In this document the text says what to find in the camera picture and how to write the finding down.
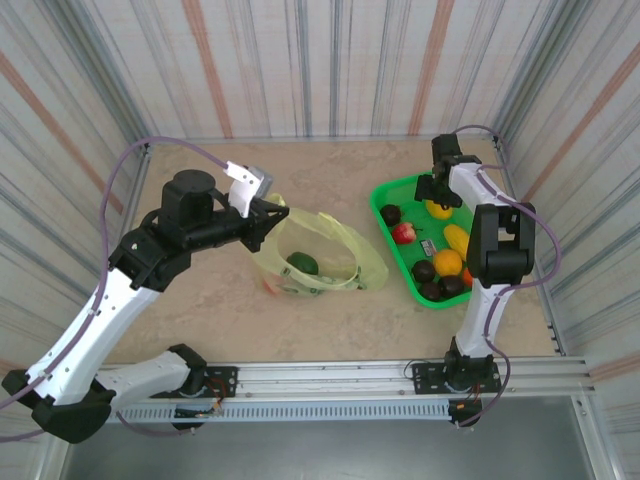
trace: orange fruit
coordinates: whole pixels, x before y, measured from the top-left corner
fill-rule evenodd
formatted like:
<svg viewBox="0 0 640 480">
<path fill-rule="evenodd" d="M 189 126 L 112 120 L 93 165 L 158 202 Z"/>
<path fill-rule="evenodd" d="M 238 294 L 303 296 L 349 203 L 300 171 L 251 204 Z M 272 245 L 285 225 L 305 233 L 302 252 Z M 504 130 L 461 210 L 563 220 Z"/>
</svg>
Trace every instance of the orange fruit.
<svg viewBox="0 0 640 480">
<path fill-rule="evenodd" d="M 462 258 L 455 250 L 445 248 L 433 257 L 433 266 L 441 277 L 459 275 L 462 271 Z"/>
</svg>

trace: yellow plastic bag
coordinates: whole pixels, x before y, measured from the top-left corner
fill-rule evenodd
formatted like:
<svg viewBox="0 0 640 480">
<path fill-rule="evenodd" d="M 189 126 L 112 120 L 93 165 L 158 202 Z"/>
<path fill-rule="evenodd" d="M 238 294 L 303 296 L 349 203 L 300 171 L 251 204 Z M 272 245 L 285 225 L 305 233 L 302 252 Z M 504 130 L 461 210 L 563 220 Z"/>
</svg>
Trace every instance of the yellow plastic bag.
<svg viewBox="0 0 640 480">
<path fill-rule="evenodd" d="M 285 205 L 278 194 L 267 198 Z M 287 262 L 294 252 L 318 262 L 318 275 L 301 272 Z M 271 293 L 317 296 L 328 290 L 377 290 L 387 281 L 384 261 L 353 228 L 326 213 L 291 208 L 289 215 L 269 232 L 252 258 L 263 286 Z"/>
</svg>

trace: marble floor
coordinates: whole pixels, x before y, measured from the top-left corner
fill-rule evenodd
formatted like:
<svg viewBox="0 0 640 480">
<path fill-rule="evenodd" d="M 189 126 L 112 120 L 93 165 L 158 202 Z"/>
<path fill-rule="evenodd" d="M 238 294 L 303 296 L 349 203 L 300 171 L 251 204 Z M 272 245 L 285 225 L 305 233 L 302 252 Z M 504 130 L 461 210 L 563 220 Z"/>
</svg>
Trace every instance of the marble floor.
<svg viewBox="0 0 640 480">
<path fill-rule="evenodd" d="M 461 138 L 464 153 L 495 163 L 488 140 Z M 138 362 L 176 343 L 207 361 L 378 360 L 441 357 L 461 325 L 466 304 L 446 310 L 418 305 L 409 293 L 369 208 L 373 188 L 429 170 L 424 141 L 295 142 L 205 146 L 222 159 L 257 165 L 274 178 L 273 192 L 308 211 L 323 211 L 355 228 L 389 267 L 377 292 L 327 293 L 313 299 L 274 297 L 257 281 L 239 243 L 193 256 L 158 301 L 127 331 L 108 362 Z M 181 147 L 159 146 L 140 198 L 136 225 L 160 205 L 162 186 L 180 170 L 210 172 L 218 188 L 230 182 L 217 166 Z M 553 355 L 535 289 L 514 293 L 497 334 L 508 355 Z"/>
</svg>

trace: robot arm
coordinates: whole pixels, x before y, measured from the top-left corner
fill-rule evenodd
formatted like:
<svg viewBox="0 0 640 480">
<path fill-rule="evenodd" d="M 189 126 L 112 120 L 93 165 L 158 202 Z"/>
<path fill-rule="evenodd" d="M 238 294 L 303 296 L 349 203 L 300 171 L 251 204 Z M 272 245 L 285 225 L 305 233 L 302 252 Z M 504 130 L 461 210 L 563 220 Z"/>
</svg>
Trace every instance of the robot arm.
<svg viewBox="0 0 640 480">
<path fill-rule="evenodd" d="M 287 207 L 259 198 L 271 183 L 267 174 L 232 163 L 225 173 L 235 180 L 228 195 L 205 172 L 179 172 L 165 184 L 161 207 L 122 238 L 109 257 L 104 296 L 88 329 L 44 381 L 20 399 L 44 431 L 78 443 L 95 433 L 111 411 L 160 392 L 180 389 L 189 395 L 202 388 L 206 362 L 186 345 L 146 362 L 98 370 L 136 317 L 190 267 L 192 253 L 237 240 L 257 252 L 266 234 L 288 215 Z M 216 201 L 222 208 L 214 210 Z M 96 292 L 49 352 L 29 370 L 7 374 L 2 385 L 9 393 L 44 375 L 81 328 Z"/>
<path fill-rule="evenodd" d="M 432 174 L 419 177 L 415 199 L 432 200 L 444 208 L 459 208 L 464 202 L 474 212 L 467 250 L 467 265 L 473 277 L 471 300 L 463 325 L 447 352 L 449 384 L 464 390 L 470 382 L 491 374 L 492 350 L 485 341 L 485 323 L 500 292 L 520 284 L 522 277 L 533 269 L 535 222 L 500 200 L 498 197 L 517 203 L 488 177 L 484 176 L 484 182 L 479 181 L 478 176 L 484 175 L 480 160 L 462 154 L 455 134 L 434 138 L 432 149 Z M 521 205 L 535 212 L 531 204 Z M 501 239 L 502 232 L 512 238 Z M 491 342 L 512 293 L 508 291 L 500 296 L 488 330 L 487 339 Z M 475 379 L 470 378 L 474 371 Z"/>
</svg>

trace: green tray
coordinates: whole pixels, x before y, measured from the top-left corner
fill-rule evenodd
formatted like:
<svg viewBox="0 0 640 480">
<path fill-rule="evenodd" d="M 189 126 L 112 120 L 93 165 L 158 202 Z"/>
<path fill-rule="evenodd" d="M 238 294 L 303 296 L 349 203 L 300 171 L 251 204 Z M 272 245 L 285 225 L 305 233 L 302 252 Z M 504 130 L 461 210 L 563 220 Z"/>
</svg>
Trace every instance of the green tray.
<svg viewBox="0 0 640 480">
<path fill-rule="evenodd" d="M 396 262 L 398 262 L 400 271 L 409 286 L 409 291 L 416 301 L 429 308 L 449 308 L 468 301 L 469 297 L 471 297 L 471 289 L 465 288 L 463 293 L 453 298 L 431 302 L 418 293 L 419 284 L 416 283 L 411 276 L 411 267 L 413 267 L 413 264 L 418 260 L 424 260 L 425 258 L 433 261 L 433 257 L 427 256 L 425 253 L 421 244 L 422 241 L 431 240 L 437 251 L 449 248 L 449 244 L 444 238 L 444 227 L 449 224 L 454 224 L 469 233 L 471 231 L 471 224 L 473 223 L 473 214 L 463 205 L 462 208 L 454 209 L 453 215 L 448 220 L 437 220 L 433 218 L 429 215 L 429 212 L 427 212 L 424 202 L 416 202 L 413 199 L 416 192 L 416 183 L 420 175 L 413 175 L 380 185 L 371 194 L 370 205 L 373 214 L 378 219 L 382 234 L 387 240 L 389 248 Z M 400 207 L 403 222 L 411 222 L 416 228 L 421 229 L 417 232 L 418 238 L 415 242 L 409 245 L 397 245 L 393 241 L 391 237 L 392 228 L 387 227 L 380 216 L 380 209 L 388 204 Z M 437 282 L 439 278 L 440 277 L 436 276 L 434 281 Z"/>
</svg>

